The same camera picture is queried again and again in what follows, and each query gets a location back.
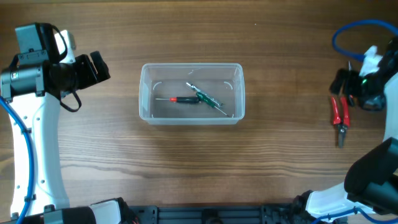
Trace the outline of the green handled screwdriver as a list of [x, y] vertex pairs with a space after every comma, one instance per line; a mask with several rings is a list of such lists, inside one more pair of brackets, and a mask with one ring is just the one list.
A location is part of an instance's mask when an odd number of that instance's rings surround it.
[[218, 111], [220, 111], [221, 113], [223, 113], [226, 117], [230, 118], [230, 115], [228, 115], [227, 113], [225, 113], [223, 110], [221, 110], [219, 107], [216, 106], [216, 104], [211, 101], [207, 96], [205, 96], [203, 93], [200, 92], [196, 92], [195, 93], [196, 96], [198, 97], [198, 99], [200, 101], [205, 102], [208, 106], [210, 106], [211, 108], [217, 109]]

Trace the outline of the silver combination wrench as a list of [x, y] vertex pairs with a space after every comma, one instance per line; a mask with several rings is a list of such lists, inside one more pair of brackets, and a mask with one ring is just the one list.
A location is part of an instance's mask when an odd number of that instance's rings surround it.
[[208, 93], [206, 93], [205, 91], [199, 89], [199, 88], [196, 87], [194, 84], [189, 83], [189, 82], [186, 82], [186, 85], [187, 85], [190, 89], [192, 89], [192, 90], [194, 90], [194, 91], [196, 91], [196, 92], [200, 92], [200, 93], [202, 93], [203, 95], [205, 95], [205, 96], [206, 96], [207, 98], [209, 98], [215, 105], [219, 106], [220, 108], [223, 107], [223, 104], [222, 104], [220, 101], [218, 101], [217, 99], [215, 99], [214, 97], [212, 97], [211, 95], [209, 95]]

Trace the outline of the orange black needle-nose pliers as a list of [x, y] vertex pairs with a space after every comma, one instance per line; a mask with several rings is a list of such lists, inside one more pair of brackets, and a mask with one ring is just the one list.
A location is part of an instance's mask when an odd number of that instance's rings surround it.
[[347, 80], [345, 81], [345, 89], [344, 89], [344, 94], [347, 99], [348, 105], [350, 107], [355, 106], [355, 101], [354, 101], [354, 96], [351, 94], [352, 92], [352, 64], [350, 61], [348, 61], [348, 76]]

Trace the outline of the black red small screwdriver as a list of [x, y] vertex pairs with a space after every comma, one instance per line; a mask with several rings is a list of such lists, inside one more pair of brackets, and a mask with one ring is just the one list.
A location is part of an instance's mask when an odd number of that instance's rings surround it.
[[183, 103], [183, 104], [198, 104], [200, 102], [197, 96], [176, 96], [171, 98], [156, 98], [155, 100], [165, 100], [172, 103]]

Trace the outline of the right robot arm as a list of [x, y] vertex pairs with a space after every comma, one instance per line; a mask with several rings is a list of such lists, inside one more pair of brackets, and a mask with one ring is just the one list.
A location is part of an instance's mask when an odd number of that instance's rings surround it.
[[387, 111], [384, 139], [349, 168], [344, 182], [296, 196], [289, 209], [290, 221], [332, 223], [359, 213], [376, 223], [372, 213], [396, 215], [397, 38], [388, 43], [384, 55], [378, 55], [375, 46], [369, 48], [360, 71], [339, 70], [330, 93], [339, 147], [350, 127], [349, 108], [355, 105], [365, 111]]

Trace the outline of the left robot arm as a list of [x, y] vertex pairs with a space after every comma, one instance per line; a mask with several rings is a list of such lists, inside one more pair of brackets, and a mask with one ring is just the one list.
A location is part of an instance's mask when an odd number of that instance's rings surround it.
[[121, 198], [71, 207], [60, 170], [62, 100], [110, 77], [101, 54], [75, 56], [72, 36], [49, 23], [17, 27], [16, 35], [20, 52], [1, 72], [14, 144], [11, 223], [135, 223]]

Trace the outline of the clear plastic container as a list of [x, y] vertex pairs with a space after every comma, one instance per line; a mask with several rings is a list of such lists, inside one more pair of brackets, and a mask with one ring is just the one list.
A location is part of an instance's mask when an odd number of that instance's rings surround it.
[[[194, 84], [223, 104], [226, 117], [205, 102], [172, 103], [156, 98], [196, 96]], [[245, 115], [243, 67], [238, 63], [147, 63], [139, 86], [139, 116], [151, 125], [230, 125]]]

